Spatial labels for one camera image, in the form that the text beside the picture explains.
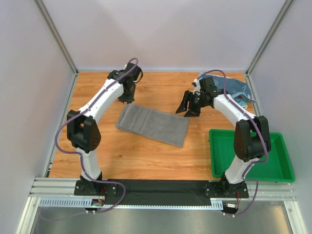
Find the grey terry towel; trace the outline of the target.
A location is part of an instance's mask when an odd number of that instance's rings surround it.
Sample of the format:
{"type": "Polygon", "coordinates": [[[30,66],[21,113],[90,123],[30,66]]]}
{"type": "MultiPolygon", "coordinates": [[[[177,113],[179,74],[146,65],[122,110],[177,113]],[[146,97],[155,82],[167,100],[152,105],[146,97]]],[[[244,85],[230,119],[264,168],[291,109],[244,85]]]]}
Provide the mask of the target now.
{"type": "Polygon", "coordinates": [[[189,120],[159,110],[127,104],[116,128],[176,147],[183,147],[189,120]]]}

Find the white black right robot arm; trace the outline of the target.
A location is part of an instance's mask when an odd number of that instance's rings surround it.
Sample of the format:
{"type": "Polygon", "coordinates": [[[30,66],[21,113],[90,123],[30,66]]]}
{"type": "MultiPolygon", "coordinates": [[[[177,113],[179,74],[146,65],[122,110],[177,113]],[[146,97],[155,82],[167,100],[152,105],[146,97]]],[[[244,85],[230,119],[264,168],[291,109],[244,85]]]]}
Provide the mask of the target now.
{"type": "Polygon", "coordinates": [[[215,86],[212,77],[197,78],[193,91],[185,91],[176,113],[184,117],[197,117],[201,108],[212,107],[222,113],[235,127],[235,156],[229,168],[210,191],[231,197],[245,189],[245,177],[259,160],[268,156],[271,139],[268,120],[246,111],[231,97],[225,88],[215,86]]]}

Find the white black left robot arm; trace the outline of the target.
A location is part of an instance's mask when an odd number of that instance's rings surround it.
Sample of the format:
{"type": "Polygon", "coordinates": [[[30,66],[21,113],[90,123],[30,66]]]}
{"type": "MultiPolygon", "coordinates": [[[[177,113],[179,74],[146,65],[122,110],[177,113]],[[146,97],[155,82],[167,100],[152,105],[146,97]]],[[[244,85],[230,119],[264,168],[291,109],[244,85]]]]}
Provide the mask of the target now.
{"type": "Polygon", "coordinates": [[[103,86],[87,104],[67,114],[67,139],[81,155],[82,172],[76,182],[75,195],[104,195],[105,184],[99,183],[102,172],[97,158],[101,141],[98,123],[116,99],[127,103],[134,101],[136,84],[142,77],[142,69],[128,62],[124,69],[109,73],[103,86]]]}

